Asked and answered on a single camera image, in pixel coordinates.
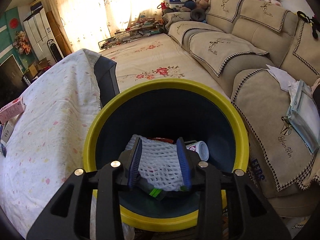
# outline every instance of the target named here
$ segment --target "pink box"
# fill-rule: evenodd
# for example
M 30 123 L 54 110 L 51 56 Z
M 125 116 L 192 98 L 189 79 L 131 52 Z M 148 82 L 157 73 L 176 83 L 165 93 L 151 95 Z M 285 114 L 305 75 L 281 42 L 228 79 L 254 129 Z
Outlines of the pink box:
M 19 97 L 0 109 L 0 122 L 4 124 L 11 118 L 24 112 L 26 105 L 23 103 L 23 98 Z

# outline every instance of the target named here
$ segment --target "beige curtain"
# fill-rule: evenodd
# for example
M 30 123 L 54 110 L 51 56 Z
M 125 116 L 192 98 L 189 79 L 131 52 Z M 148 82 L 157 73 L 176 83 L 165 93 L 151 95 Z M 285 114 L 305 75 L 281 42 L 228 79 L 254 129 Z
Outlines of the beige curtain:
M 124 30 L 139 17 L 161 19 L 163 0 L 42 0 L 52 11 L 71 51 L 99 52 L 98 42 Z

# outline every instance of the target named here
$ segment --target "metal bolt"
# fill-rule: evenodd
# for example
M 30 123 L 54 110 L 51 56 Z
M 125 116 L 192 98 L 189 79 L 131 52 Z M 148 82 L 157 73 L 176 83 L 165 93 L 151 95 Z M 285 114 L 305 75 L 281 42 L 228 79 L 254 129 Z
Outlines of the metal bolt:
M 206 167 L 208 167 L 208 163 L 207 162 L 205 162 L 205 161 L 200 161 L 199 163 L 198 163 L 198 165 L 201 167 L 201 168 L 206 168 Z
M 110 165 L 112 167 L 116 168 L 116 167 L 119 167 L 121 165 L 121 162 L 120 161 L 113 161 Z
M 243 170 L 240 170 L 240 169 L 237 169 L 237 170 L 235 170 L 235 174 L 237 175 L 237 176 L 243 176 L 244 175 L 244 171 Z
M 76 176 L 80 176 L 80 175 L 82 175 L 83 174 L 83 169 L 76 169 L 75 170 L 75 175 Z

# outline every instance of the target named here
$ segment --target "sofa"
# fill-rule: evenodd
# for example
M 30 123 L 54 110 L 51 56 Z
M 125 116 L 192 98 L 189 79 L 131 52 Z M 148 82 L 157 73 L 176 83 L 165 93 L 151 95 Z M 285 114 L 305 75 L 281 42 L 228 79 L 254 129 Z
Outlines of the sofa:
M 163 16 L 167 34 L 222 87 L 250 142 L 248 173 L 283 217 L 309 216 L 320 199 L 320 156 L 310 154 L 284 117 L 289 93 L 267 71 L 282 69 L 312 86 L 320 41 L 293 12 L 259 0 L 209 0 L 206 23 L 189 12 Z

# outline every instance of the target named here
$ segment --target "white foam net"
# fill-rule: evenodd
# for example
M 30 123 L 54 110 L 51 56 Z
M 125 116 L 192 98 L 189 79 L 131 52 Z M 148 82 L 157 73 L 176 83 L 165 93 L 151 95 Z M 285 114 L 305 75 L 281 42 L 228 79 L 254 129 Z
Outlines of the white foam net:
M 165 191 L 178 191 L 183 186 L 177 146 L 174 144 L 149 140 L 134 134 L 125 150 L 131 150 L 135 139 L 142 140 L 142 155 L 139 173 L 155 188 Z

